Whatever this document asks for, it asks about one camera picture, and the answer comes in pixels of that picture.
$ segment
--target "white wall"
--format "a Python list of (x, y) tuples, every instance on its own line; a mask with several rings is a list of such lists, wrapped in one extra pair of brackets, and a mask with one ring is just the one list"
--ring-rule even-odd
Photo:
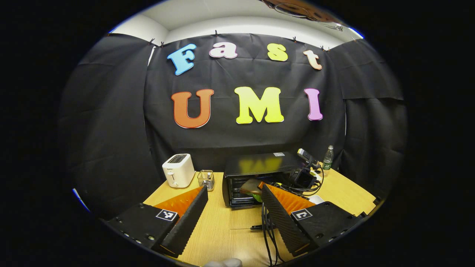
[(155, 38), (152, 43), (160, 45), (168, 35), (168, 30), (153, 19), (138, 14), (121, 23), (112, 33), (132, 35), (147, 41)]
[(325, 49), (333, 48), (344, 43), (344, 41), (314, 28), (281, 19), (230, 17), (205, 20), (171, 30), (165, 39), (165, 44), (190, 37), (211, 35), (214, 34), (214, 30), (217, 30), (218, 34), (255, 33), (289, 39), (295, 36), (298, 41), (316, 47), (323, 46)]

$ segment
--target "table surface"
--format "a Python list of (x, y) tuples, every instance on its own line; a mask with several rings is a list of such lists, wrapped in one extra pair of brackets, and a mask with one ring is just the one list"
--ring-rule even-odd
[[(196, 178), (198, 173), (195, 173), (187, 188), (172, 188), (167, 182), (164, 182), (144, 201), (144, 204), (153, 206), (197, 188), (199, 186)], [(261, 206), (243, 210), (232, 210), (230, 207), (226, 207), (221, 187), (223, 173), (215, 172), (214, 177), (214, 190), (208, 192), (208, 203), (184, 252), (178, 256), (178, 260), (203, 266), (212, 260), (222, 261), (234, 257), (242, 261), (243, 267), (269, 266), (262, 230), (249, 229), (253, 225), (261, 225)], [(317, 195), (324, 201), (330, 201), (356, 216), (363, 211), (369, 214), (375, 207), (373, 195), (335, 170), (330, 170), (325, 176)], [(294, 257), (285, 247), (278, 229), (275, 229), (275, 232), (280, 257), (285, 261), (293, 259)], [(276, 251), (269, 238), (268, 242), (274, 262)]]

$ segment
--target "white ceiling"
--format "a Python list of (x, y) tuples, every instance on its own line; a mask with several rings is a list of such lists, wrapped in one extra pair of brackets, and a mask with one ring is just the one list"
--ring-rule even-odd
[(167, 0), (141, 12), (164, 26), (174, 30), (192, 23), (235, 16), (255, 16), (287, 20), (312, 27), (344, 42), (359, 39), (355, 33), (343, 27), (343, 32), (330, 29), (316, 21), (281, 14), (259, 0)]

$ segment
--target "white toaster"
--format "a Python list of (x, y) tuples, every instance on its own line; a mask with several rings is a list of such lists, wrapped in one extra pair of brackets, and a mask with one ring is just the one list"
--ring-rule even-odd
[(162, 168), (171, 187), (187, 187), (195, 175), (190, 154), (176, 154), (169, 158)]

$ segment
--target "plastic bottle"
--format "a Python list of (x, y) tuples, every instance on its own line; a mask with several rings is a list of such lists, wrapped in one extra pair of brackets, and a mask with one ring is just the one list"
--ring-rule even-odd
[(330, 168), (332, 166), (333, 162), (333, 146), (329, 145), (328, 150), (325, 153), (325, 157), (323, 158), (323, 174), (324, 176), (327, 176), (328, 173), (330, 172)]

